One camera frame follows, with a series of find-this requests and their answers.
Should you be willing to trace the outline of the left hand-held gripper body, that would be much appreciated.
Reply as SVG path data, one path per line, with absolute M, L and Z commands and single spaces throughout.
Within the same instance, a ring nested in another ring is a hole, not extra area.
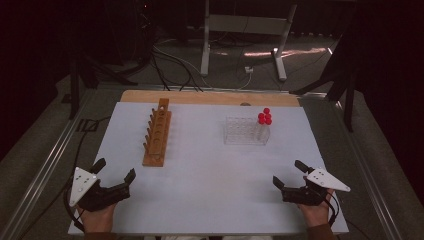
M 100 179 L 96 174 L 76 167 L 72 179 L 69 206 L 78 205 L 90 212 L 99 211 L 129 198 L 129 186 L 123 182 L 109 188 L 101 187 Z

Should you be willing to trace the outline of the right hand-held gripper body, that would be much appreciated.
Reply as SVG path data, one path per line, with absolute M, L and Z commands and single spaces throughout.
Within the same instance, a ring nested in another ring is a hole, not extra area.
M 314 169 L 308 173 L 305 186 L 293 188 L 286 187 L 284 183 L 280 186 L 284 202 L 307 206 L 320 205 L 327 199 L 330 189 L 344 192 L 351 191 L 349 186 L 322 168 Z

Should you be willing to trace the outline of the wooden test tube rack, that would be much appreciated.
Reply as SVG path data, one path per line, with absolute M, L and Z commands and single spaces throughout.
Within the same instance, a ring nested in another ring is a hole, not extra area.
M 152 109 L 145 135 L 143 166 L 163 167 L 172 112 L 168 110 L 169 99 L 160 98 L 157 108 Z

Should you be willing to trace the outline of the clear plastic test tube rack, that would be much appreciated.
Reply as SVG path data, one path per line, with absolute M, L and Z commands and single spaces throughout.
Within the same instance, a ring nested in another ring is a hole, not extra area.
M 256 118 L 227 117 L 224 125 L 224 143 L 228 145 L 266 145 L 270 128 Z

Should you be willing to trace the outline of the person's right hand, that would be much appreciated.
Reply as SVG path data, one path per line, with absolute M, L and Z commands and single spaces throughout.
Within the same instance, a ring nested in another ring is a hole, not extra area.
M 328 223 L 330 207 L 326 202 L 322 202 L 318 206 L 298 204 L 297 207 L 300 209 L 308 228 Z

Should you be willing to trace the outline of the person's left hand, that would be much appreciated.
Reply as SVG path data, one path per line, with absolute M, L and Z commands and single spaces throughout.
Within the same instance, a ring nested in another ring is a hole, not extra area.
M 110 233 L 116 205 L 107 206 L 99 211 L 90 212 L 76 206 L 86 233 Z

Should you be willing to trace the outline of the black tripod stand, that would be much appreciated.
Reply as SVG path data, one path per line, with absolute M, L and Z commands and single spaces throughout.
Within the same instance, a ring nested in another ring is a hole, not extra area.
M 95 71 L 99 70 L 118 83 L 126 86 L 136 86 L 135 82 L 129 81 L 110 68 L 99 63 L 85 53 L 70 52 L 69 53 L 69 69 L 70 69 L 70 93 L 64 97 L 64 101 L 71 106 L 69 119 L 76 117 L 80 109 L 80 83 L 86 88 L 95 89 L 99 85 L 99 80 L 95 75 Z
M 333 85 L 327 92 L 326 99 L 331 102 L 339 101 L 342 95 L 345 95 L 345 106 L 343 121 L 349 132 L 353 131 L 352 112 L 354 100 L 354 87 L 357 71 L 354 65 L 350 63 L 352 57 L 352 33 L 346 30 L 332 54 L 320 77 L 300 89 L 291 90 L 290 94 L 304 95 L 319 86 L 332 82 Z

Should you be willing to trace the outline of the white metal stand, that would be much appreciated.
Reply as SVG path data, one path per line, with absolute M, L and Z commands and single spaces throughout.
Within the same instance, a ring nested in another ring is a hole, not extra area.
M 250 33 L 278 35 L 280 43 L 271 52 L 277 70 L 278 79 L 285 81 L 287 73 L 282 59 L 282 53 L 291 30 L 291 25 L 297 10 L 297 4 L 289 5 L 287 15 L 283 18 L 269 18 L 241 15 L 222 15 L 210 13 L 210 0 L 205 0 L 203 50 L 200 65 L 200 75 L 206 77 L 209 73 L 210 32 Z

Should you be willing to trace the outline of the aluminium floor rail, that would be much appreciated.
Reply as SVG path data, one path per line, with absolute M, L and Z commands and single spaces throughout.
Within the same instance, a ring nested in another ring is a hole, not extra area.
M 0 240 L 17 240 L 79 121 L 54 100 L 0 162 Z
M 339 128 L 347 139 L 348 145 L 354 154 L 354 160 L 359 168 L 361 179 L 367 189 L 374 210 L 379 218 L 383 230 L 388 240 L 404 240 L 401 233 L 394 222 L 388 205 L 379 190 L 379 187 L 372 175 L 371 169 L 367 164 L 364 154 L 362 153 L 354 134 L 350 132 L 344 123 L 344 110 L 339 102 L 329 102 L 333 114 L 337 118 Z

